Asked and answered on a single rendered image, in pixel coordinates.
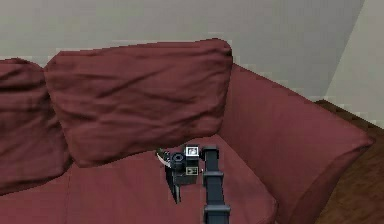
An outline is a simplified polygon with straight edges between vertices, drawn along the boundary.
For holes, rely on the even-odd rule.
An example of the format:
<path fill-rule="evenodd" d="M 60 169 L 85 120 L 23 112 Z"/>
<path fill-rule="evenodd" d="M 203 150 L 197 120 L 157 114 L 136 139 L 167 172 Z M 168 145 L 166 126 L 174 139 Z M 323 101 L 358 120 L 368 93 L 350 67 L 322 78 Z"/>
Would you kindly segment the dark red sofa cushion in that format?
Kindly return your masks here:
<path fill-rule="evenodd" d="M 221 39 L 61 51 L 44 76 L 80 167 L 215 134 L 233 65 Z"/>
<path fill-rule="evenodd" d="M 70 166 L 43 69 L 0 60 L 0 196 L 44 184 Z"/>

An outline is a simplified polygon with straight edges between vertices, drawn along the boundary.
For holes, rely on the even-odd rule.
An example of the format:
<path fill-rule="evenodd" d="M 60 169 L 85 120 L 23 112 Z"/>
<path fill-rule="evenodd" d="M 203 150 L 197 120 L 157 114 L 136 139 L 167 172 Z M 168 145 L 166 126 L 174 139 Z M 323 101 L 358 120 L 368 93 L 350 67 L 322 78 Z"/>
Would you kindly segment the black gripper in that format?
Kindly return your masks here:
<path fill-rule="evenodd" d="M 166 166 L 166 181 L 175 203 L 178 204 L 181 202 L 180 186 L 185 179 L 185 156 L 181 152 L 171 153 L 161 148 L 156 150 L 156 156 Z"/>

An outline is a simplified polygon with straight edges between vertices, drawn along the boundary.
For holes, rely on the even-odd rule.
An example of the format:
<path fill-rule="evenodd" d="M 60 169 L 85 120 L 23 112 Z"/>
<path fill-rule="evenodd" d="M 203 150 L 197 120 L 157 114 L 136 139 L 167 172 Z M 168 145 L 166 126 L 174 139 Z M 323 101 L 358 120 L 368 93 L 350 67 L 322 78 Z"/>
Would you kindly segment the dark red sofa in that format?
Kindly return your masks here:
<path fill-rule="evenodd" d="M 342 173 L 373 144 L 361 129 L 234 66 L 220 149 L 230 224 L 314 224 Z M 0 197 L 0 224 L 202 224 L 205 190 L 174 203 L 147 152 L 95 168 L 72 166 L 42 186 Z"/>

